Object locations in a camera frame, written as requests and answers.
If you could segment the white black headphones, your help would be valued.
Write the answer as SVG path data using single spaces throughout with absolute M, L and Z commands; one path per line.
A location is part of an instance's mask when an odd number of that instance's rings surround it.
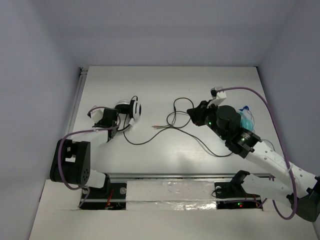
M 142 105 L 139 102 L 137 95 L 134 95 L 131 100 L 123 99 L 120 100 L 114 107 L 119 114 L 126 115 L 129 117 L 129 122 L 127 125 L 126 120 L 124 120 L 124 127 L 119 129 L 118 133 L 123 133 L 129 130 L 141 117 Z

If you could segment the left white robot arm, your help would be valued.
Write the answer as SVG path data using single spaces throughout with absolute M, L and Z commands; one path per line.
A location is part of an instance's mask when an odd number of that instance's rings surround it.
M 89 187 L 106 197 L 111 193 L 109 177 L 92 166 L 98 147 L 114 138 L 121 120 L 117 109 L 108 107 L 93 107 L 88 116 L 92 128 L 71 132 L 57 142 L 49 177 L 71 190 Z

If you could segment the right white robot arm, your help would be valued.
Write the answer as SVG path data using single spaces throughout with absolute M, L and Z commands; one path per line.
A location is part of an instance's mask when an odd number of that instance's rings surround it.
M 272 150 L 258 135 L 242 127 L 241 115 L 229 105 L 216 106 L 202 101 L 187 110 L 198 127 L 208 126 L 235 155 L 254 163 L 275 177 L 270 181 L 240 170 L 230 181 L 231 192 L 260 195 L 280 202 L 302 219 L 314 223 L 320 214 L 320 178 Z

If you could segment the teal cat-ear headphones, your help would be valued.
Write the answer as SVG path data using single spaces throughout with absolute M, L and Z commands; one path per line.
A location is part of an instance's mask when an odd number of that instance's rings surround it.
M 238 110 L 241 116 L 241 126 L 251 132 L 255 132 L 255 118 L 250 111 L 250 108 L 245 105 L 243 108 Z

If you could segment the aluminium side rail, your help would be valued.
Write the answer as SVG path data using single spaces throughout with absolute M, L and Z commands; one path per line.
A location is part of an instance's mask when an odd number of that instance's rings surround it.
M 89 70 L 88 67 L 80 67 L 79 68 L 79 78 L 77 81 L 77 86 L 76 86 L 76 90 L 75 90 L 75 94 L 74 94 L 74 98 L 72 101 L 72 105 L 71 105 L 71 109 L 69 112 L 69 117 L 68 117 L 68 121 L 67 121 L 67 125 L 66 125 L 66 129 L 65 129 L 64 134 L 68 134 L 68 133 L 72 132 L 72 130 L 74 129 L 75 119 L 76 119 L 77 112 L 79 109 L 80 99 L 81 99 L 82 92 L 84 89 L 88 70 Z

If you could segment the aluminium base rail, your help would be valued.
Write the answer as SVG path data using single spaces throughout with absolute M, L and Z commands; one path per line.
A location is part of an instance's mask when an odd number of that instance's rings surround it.
M 178 181 L 194 180 L 214 183 L 211 195 L 216 200 L 215 210 L 241 210 L 241 209 L 264 209 L 266 198 L 256 194 L 243 194 L 239 197 L 221 199 L 216 197 L 216 190 L 220 183 L 227 183 L 232 179 L 231 175 L 174 175 L 174 174 L 113 174 L 110 177 L 110 192 L 100 196 L 96 190 L 91 190 L 86 196 L 84 190 L 80 198 L 82 210 L 109 210 L 124 211 L 126 209 L 127 182 L 129 181 Z

